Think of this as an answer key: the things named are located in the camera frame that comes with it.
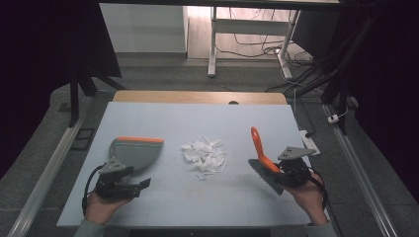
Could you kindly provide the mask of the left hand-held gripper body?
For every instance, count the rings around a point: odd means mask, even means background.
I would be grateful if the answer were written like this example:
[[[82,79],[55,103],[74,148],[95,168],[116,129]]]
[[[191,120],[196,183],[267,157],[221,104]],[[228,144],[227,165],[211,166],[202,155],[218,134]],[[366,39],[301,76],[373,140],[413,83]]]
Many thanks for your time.
[[[124,182],[125,167],[120,160],[112,158],[100,170],[100,176],[96,183],[95,192],[98,196],[107,200],[120,200],[138,198],[140,191],[135,191],[132,186]]]

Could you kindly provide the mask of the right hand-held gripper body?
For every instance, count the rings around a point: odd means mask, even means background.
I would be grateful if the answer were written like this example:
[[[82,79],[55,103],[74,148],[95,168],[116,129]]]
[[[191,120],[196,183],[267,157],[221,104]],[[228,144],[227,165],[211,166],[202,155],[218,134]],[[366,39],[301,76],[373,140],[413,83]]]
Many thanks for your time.
[[[303,156],[315,153],[314,149],[288,146],[279,156],[277,164],[280,173],[274,180],[285,187],[298,188],[311,177]]]

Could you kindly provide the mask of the grey dustpan with orange edge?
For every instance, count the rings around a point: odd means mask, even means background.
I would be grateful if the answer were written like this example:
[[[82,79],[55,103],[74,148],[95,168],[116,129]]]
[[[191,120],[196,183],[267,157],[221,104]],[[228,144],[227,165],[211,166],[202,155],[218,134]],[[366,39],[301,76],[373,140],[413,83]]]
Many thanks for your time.
[[[161,138],[120,136],[111,143],[109,153],[136,171],[151,165],[159,157],[163,144]]]

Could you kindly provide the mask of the brush with orange handle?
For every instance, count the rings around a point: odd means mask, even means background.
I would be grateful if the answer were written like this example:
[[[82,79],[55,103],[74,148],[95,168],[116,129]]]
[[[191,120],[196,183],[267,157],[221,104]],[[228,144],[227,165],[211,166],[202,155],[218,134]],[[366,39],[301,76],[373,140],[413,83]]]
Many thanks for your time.
[[[280,168],[264,154],[263,145],[258,129],[255,126],[250,128],[251,137],[257,153],[256,159],[249,159],[251,168],[261,177],[261,179],[273,189],[278,195],[283,193],[281,186],[275,178],[281,174]]]

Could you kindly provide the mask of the pile of white paper scraps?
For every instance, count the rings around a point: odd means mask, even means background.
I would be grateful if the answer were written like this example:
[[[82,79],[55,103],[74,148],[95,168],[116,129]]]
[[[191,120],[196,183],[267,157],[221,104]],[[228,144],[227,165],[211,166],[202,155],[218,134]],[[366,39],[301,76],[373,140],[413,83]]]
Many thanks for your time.
[[[200,181],[205,181],[207,176],[221,174],[227,164],[223,141],[219,138],[209,140],[203,136],[182,145],[181,151],[186,161],[198,168],[196,176]]]

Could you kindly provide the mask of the person's left hand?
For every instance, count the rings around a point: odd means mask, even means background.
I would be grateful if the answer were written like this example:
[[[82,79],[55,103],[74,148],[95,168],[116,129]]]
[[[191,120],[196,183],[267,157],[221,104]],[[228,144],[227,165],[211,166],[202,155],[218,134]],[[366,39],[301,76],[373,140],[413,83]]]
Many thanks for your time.
[[[129,202],[130,199],[106,200],[93,192],[87,198],[85,219],[99,225],[105,225],[119,208]]]

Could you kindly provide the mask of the person's right hand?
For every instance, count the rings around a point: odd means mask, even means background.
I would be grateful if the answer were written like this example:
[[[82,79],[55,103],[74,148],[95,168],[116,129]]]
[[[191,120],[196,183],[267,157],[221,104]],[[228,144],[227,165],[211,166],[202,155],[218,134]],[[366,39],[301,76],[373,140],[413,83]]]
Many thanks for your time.
[[[323,194],[321,189],[313,182],[307,181],[298,188],[284,187],[296,203],[307,214],[312,225],[324,225],[329,222],[323,209]]]

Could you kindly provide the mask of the white power strip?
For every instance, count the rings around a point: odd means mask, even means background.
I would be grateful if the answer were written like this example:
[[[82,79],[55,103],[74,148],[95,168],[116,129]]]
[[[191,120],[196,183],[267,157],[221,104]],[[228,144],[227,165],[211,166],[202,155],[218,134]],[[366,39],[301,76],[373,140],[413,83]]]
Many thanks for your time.
[[[320,150],[318,149],[318,147],[314,143],[313,139],[311,137],[308,137],[307,136],[308,135],[308,132],[306,130],[301,130],[299,132],[299,134],[300,134],[301,140],[304,143],[305,147],[307,149],[314,150],[313,156],[319,155],[320,154]]]

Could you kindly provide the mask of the black metal stand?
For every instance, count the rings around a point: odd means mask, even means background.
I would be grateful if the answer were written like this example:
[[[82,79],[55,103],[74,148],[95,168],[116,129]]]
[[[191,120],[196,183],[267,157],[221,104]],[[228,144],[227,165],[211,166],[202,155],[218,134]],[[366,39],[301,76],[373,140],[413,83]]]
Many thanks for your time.
[[[112,47],[99,49],[68,49],[64,58],[68,69],[70,84],[71,116],[69,126],[72,127],[80,117],[78,90],[87,97],[96,95],[98,89],[93,82],[98,78],[102,82],[117,90],[125,87],[113,80],[113,77],[122,77],[117,56]]]
[[[363,40],[370,31],[376,17],[366,11],[320,13],[302,12],[297,29],[300,40],[296,43],[314,56],[314,65],[322,75],[297,92],[298,96],[326,85],[320,100],[332,104],[338,98],[338,113],[341,116],[337,125],[346,135],[346,109],[349,96],[350,65],[359,51]]]

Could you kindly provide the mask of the wooden table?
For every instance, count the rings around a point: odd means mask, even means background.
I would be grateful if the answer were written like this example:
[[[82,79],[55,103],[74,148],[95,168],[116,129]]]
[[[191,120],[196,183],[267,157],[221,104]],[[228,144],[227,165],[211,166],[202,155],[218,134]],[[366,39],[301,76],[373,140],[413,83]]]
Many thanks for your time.
[[[114,102],[175,103],[175,104],[233,104],[238,105],[286,105],[281,93],[254,92],[194,92],[194,91],[138,91],[120,90]]]

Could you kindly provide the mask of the white cabinet panel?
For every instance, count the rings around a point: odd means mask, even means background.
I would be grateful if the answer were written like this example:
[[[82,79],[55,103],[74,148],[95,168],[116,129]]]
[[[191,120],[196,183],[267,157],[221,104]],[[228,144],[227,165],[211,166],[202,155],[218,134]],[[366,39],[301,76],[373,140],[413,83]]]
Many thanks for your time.
[[[100,8],[116,52],[187,52],[186,7],[101,3]]]

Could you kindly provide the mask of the aluminium rail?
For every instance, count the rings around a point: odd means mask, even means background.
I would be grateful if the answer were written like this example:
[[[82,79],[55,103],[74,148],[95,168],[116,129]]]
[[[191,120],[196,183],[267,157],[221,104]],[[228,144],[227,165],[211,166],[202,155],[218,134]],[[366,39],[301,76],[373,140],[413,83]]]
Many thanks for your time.
[[[396,228],[390,219],[380,197],[378,196],[367,172],[365,171],[359,156],[356,153],[352,143],[347,135],[344,135],[337,124],[331,124],[333,132],[348,160],[348,163],[354,173],[357,183],[364,195],[364,198],[371,209],[376,220],[377,226],[383,237],[399,237]]]
[[[79,107],[79,118],[63,133],[7,237],[25,237],[27,235],[64,161],[64,158],[71,147],[72,142],[74,141],[84,119],[87,116],[87,112],[90,109],[93,100],[93,97],[85,97],[82,100]]]

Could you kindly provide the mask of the white desk frame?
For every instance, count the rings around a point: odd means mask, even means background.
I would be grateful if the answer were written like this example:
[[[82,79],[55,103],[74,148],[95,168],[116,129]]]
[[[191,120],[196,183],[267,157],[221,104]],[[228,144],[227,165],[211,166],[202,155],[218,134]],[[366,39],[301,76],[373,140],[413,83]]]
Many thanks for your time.
[[[209,49],[209,66],[208,77],[215,76],[216,52],[215,42],[217,34],[240,34],[240,35],[265,35],[284,37],[284,44],[277,50],[277,58],[279,60],[283,77],[292,79],[290,67],[286,61],[288,46],[292,39],[295,23],[299,15],[299,10],[290,10],[290,18],[286,22],[263,21],[263,20],[233,20],[217,17],[217,8],[212,7],[210,10],[210,49]]]

